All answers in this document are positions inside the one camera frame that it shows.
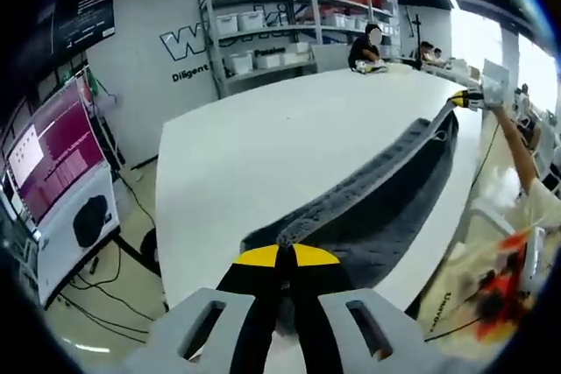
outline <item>wire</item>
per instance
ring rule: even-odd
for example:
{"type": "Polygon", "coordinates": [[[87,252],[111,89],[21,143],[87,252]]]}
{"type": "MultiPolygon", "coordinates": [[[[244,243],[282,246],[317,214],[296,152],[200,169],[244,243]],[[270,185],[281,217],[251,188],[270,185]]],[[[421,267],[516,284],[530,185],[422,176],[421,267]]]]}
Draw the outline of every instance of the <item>wire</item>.
{"type": "Polygon", "coordinates": [[[487,152],[485,154],[485,157],[483,158],[483,161],[481,162],[481,166],[479,167],[479,170],[477,171],[477,174],[475,175],[475,178],[473,179],[472,186],[470,187],[470,192],[475,187],[475,183],[477,183],[477,180],[479,179],[479,176],[481,175],[481,171],[483,171],[483,167],[485,166],[485,163],[487,162],[487,159],[489,158],[489,153],[491,153],[491,149],[493,148],[494,139],[497,136],[497,131],[498,130],[499,130],[499,124],[497,123],[497,126],[494,128],[494,133],[493,133],[493,136],[491,137],[491,142],[489,143],[489,147],[487,148],[487,152]]]}
{"type": "Polygon", "coordinates": [[[92,314],[90,311],[86,310],[84,307],[79,306],[78,304],[76,304],[75,302],[73,302],[71,299],[69,299],[68,297],[64,296],[64,295],[60,295],[64,300],[68,301],[69,304],[71,304],[72,306],[76,307],[79,311],[81,311],[82,313],[85,313],[87,315],[89,315],[90,317],[93,317],[94,319],[102,322],[102,323],[107,323],[111,326],[115,326],[117,328],[124,328],[126,330],[130,330],[131,332],[136,332],[136,333],[142,333],[144,335],[148,335],[150,332],[148,332],[147,330],[140,330],[137,328],[129,328],[128,326],[123,326],[122,324],[118,324],[115,323],[114,321],[108,321],[105,320],[101,317],[99,317],[98,315],[92,314]]]}
{"type": "Polygon", "coordinates": [[[149,320],[149,321],[154,321],[154,319],[153,319],[152,317],[150,317],[150,316],[148,316],[148,315],[146,315],[146,314],[140,313],[137,309],[135,309],[133,306],[131,306],[131,304],[129,304],[128,302],[126,302],[126,301],[123,300],[122,298],[119,298],[119,297],[113,295],[112,293],[108,293],[108,292],[105,291],[103,288],[101,288],[99,285],[89,283],[89,282],[88,282],[86,279],[84,279],[84,278],[82,277],[82,275],[80,275],[80,274],[78,274],[77,276],[78,276],[78,278],[80,278],[80,280],[81,280],[84,284],[86,284],[86,285],[88,285],[88,286],[90,286],[90,287],[92,287],[92,288],[99,289],[102,293],[104,293],[105,295],[107,295],[107,296],[108,296],[109,298],[111,298],[112,300],[115,300],[115,301],[118,301],[118,302],[124,304],[124,305],[125,305],[127,308],[129,308],[133,313],[138,314],[139,316],[144,317],[145,319],[147,319],[147,320],[149,320]]]}
{"type": "Polygon", "coordinates": [[[119,178],[121,179],[121,181],[124,183],[124,186],[126,188],[129,189],[129,191],[132,193],[132,197],[134,197],[134,201],[137,203],[138,207],[146,214],[146,216],[148,216],[148,218],[150,219],[150,222],[152,223],[152,226],[154,229],[156,229],[156,222],[154,221],[154,218],[152,218],[152,216],[148,213],[148,211],[146,209],[144,209],[144,207],[140,204],[140,201],[138,200],[137,194],[134,193],[134,190],[132,190],[132,187],[129,185],[129,183],[127,183],[123,176],[121,176],[121,174],[118,175],[119,178]]]}
{"type": "Polygon", "coordinates": [[[96,283],[90,283],[90,282],[85,282],[84,281],[86,284],[88,284],[88,286],[76,286],[76,285],[72,285],[72,284],[70,284],[70,285],[74,289],[77,289],[77,290],[80,290],[80,291],[86,291],[86,290],[91,289],[91,288],[98,288],[100,285],[106,285],[106,284],[111,284],[111,283],[115,282],[118,279],[118,277],[121,275],[121,264],[122,264],[121,248],[117,247],[117,250],[118,250],[118,253],[119,253],[117,273],[115,273],[115,276],[113,276],[113,278],[102,280],[102,281],[96,282],[96,283]]]}
{"type": "Polygon", "coordinates": [[[103,91],[105,92],[105,94],[107,94],[108,96],[112,96],[113,98],[115,98],[115,102],[118,101],[118,98],[115,94],[112,94],[111,92],[109,92],[107,90],[107,88],[102,84],[102,82],[96,78],[96,76],[94,75],[94,73],[91,71],[91,69],[89,70],[91,72],[92,77],[96,80],[96,82],[99,84],[100,87],[102,87],[103,91]]]}
{"type": "Polygon", "coordinates": [[[110,325],[112,325],[112,326],[116,326],[116,327],[128,329],[128,330],[131,330],[131,331],[136,331],[136,332],[139,332],[139,333],[146,333],[146,334],[147,334],[148,332],[145,332],[144,330],[136,330],[135,328],[128,328],[128,327],[126,327],[126,326],[122,326],[122,325],[120,325],[120,324],[113,323],[112,321],[106,321],[106,320],[102,319],[101,317],[97,317],[97,316],[93,315],[92,313],[86,311],[84,308],[80,307],[79,305],[77,305],[77,304],[76,304],[75,302],[73,302],[72,300],[69,300],[69,299],[68,299],[66,296],[64,296],[63,294],[61,294],[60,296],[61,296],[64,300],[66,300],[66,301],[68,302],[68,304],[72,305],[72,306],[75,307],[80,313],[82,313],[83,316],[85,316],[86,318],[88,318],[88,319],[90,319],[91,321],[93,321],[97,326],[99,326],[99,327],[101,327],[101,328],[104,328],[105,330],[109,330],[111,333],[114,333],[115,335],[119,335],[119,336],[122,336],[122,337],[126,337],[127,339],[131,339],[132,341],[139,342],[139,343],[146,343],[145,341],[142,341],[142,340],[140,340],[140,339],[138,339],[138,338],[136,338],[136,337],[128,336],[127,334],[122,333],[122,332],[119,332],[118,330],[114,330],[114,329],[112,329],[112,328],[109,328],[109,327],[105,326],[103,323],[105,322],[105,323],[110,324],[110,325]]]}
{"type": "Polygon", "coordinates": [[[464,328],[469,328],[471,325],[477,323],[477,322],[480,321],[480,320],[481,320],[481,317],[478,317],[477,319],[472,320],[472,321],[470,321],[469,323],[466,323],[466,324],[463,325],[463,326],[459,326],[458,328],[454,328],[453,330],[450,330],[450,331],[448,331],[448,332],[442,333],[441,335],[436,335],[436,336],[431,337],[431,338],[429,338],[429,339],[425,339],[424,341],[425,341],[425,342],[432,342],[432,341],[435,341],[436,339],[440,339],[441,337],[446,337],[446,336],[451,335],[452,333],[456,333],[456,332],[458,332],[459,330],[462,330],[462,329],[464,329],[464,328]]]}

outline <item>white storage bin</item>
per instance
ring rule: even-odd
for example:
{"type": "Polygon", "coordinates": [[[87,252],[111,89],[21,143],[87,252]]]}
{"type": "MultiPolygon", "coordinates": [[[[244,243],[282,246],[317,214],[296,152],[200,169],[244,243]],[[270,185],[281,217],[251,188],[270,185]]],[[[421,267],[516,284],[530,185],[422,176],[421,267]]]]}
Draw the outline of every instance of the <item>white storage bin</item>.
{"type": "Polygon", "coordinates": [[[238,32],[238,14],[231,13],[217,17],[218,35],[228,35],[238,32]]]}
{"type": "Polygon", "coordinates": [[[309,43],[293,43],[287,46],[287,53],[307,53],[309,51],[309,43]]]}
{"type": "Polygon", "coordinates": [[[378,46],[378,52],[380,57],[383,59],[385,57],[391,56],[391,46],[378,46]]]}
{"type": "Polygon", "coordinates": [[[385,22],[380,22],[378,26],[380,27],[382,34],[390,35],[391,27],[388,24],[386,24],[385,22]]]}
{"type": "Polygon", "coordinates": [[[238,14],[240,31],[253,31],[265,26],[263,11],[242,12],[238,14]]]}
{"type": "Polygon", "coordinates": [[[368,25],[368,19],[362,17],[355,17],[355,28],[361,30],[362,32],[366,29],[368,25]]]}
{"type": "Polygon", "coordinates": [[[336,26],[337,28],[345,28],[345,16],[342,13],[331,13],[323,18],[323,24],[327,26],[336,26]]]}
{"type": "Polygon", "coordinates": [[[258,69],[270,69],[281,65],[280,54],[269,54],[267,56],[259,56],[255,59],[258,69]]]}
{"type": "Polygon", "coordinates": [[[306,53],[283,53],[280,56],[282,66],[295,65],[309,61],[309,52],[306,53]]]}
{"type": "Polygon", "coordinates": [[[357,25],[357,19],[355,17],[344,17],[344,27],[349,30],[354,30],[357,25]]]}
{"type": "Polygon", "coordinates": [[[253,70],[253,52],[231,54],[229,62],[235,74],[249,74],[253,70]]]}

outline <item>monitor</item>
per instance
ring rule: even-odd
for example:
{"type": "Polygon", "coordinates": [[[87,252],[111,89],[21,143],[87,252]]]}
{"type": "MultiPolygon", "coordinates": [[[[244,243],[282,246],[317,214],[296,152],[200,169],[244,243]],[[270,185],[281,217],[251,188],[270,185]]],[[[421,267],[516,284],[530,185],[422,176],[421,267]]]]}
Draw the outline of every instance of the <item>monitor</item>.
{"type": "Polygon", "coordinates": [[[31,117],[8,153],[21,201],[39,223],[90,168],[104,160],[82,105],[86,85],[72,80],[31,117]]]}

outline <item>large white table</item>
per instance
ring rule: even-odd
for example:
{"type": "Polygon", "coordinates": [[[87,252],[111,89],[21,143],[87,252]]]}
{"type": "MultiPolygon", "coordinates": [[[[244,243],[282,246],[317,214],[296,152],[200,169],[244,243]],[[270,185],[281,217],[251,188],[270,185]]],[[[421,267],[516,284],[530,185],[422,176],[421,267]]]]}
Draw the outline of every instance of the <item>large white table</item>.
{"type": "Polygon", "coordinates": [[[479,86],[479,82],[470,78],[469,76],[467,76],[466,74],[459,74],[457,72],[454,72],[453,70],[450,69],[444,69],[443,67],[438,67],[438,66],[432,66],[432,65],[427,65],[427,64],[423,64],[423,67],[421,69],[423,72],[426,72],[428,74],[433,74],[435,76],[439,76],[441,78],[445,78],[448,81],[453,81],[456,82],[460,85],[463,85],[466,88],[469,87],[478,87],[479,86]]]}
{"type": "MultiPolygon", "coordinates": [[[[247,234],[305,205],[432,119],[462,87],[411,71],[314,74],[234,95],[166,123],[156,186],[158,253],[170,307],[215,287],[247,234]]],[[[405,310],[436,270],[468,198],[481,114],[457,109],[450,178],[421,232],[374,289],[405,310]]],[[[273,336],[266,372],[304,372],[294,342],[273,336]]]]}

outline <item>seated person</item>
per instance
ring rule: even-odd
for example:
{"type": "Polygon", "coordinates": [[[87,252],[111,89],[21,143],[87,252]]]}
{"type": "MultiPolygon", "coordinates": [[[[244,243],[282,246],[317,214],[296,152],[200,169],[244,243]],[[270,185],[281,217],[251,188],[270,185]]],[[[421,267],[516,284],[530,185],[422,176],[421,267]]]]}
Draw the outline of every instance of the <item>seated person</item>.
{"type": "MultiPolygon", "coordinates": [[[[435,59],[433,55],[433,49],[435,47],[428,41],[423,41],[421,43],[421,62],[426,63],[428,65],[434,65],[435,59]]],[[[416,59],[419,56],[419,49],[416,48],[411,52],[411,57],[416,59]]]]}
{"type": "Polygon", "coordinates": [[[521,90],[516,90],[516,94],[518,95],[518,98],[515,98],[518,106],[518,122],[516,126],[518,131],[521,132],[528,149],[535,151],[540,141],[542,130],[536,125],[536,117],[532,112],[529,101],[528,85],[523,84],[521,90]]]}
{"type": "Polygon", "coordinates": [[[522,189],[528,196],[529,208],[524,211],[528,218],[526,225],[533,226],[538,223],[541,226],[560,225],[561,201],[539,180],[534,160],[516,133],[515,125],[511,123],[507,112],[502,107],[492,109],[492,112],[502,128],[522,189]]]}
{"type": "Polygon", "coordinates": [[[368,24],[365,33],[352,43],[349,53],[349,67],[356,69],[357,60],[371,61],[372,63],[380,61],[380,52],[377,46],[381,41],[382,31],[380,27],[376,24],[368,24]]]}
{"type": "Polygon", "coordinates": [[[446,60],[442,58],[442,50],[440,50],[439,48],[435,48],[432,59],[435,66],[444,67],[444,65],[446,64],[446,60]]]}

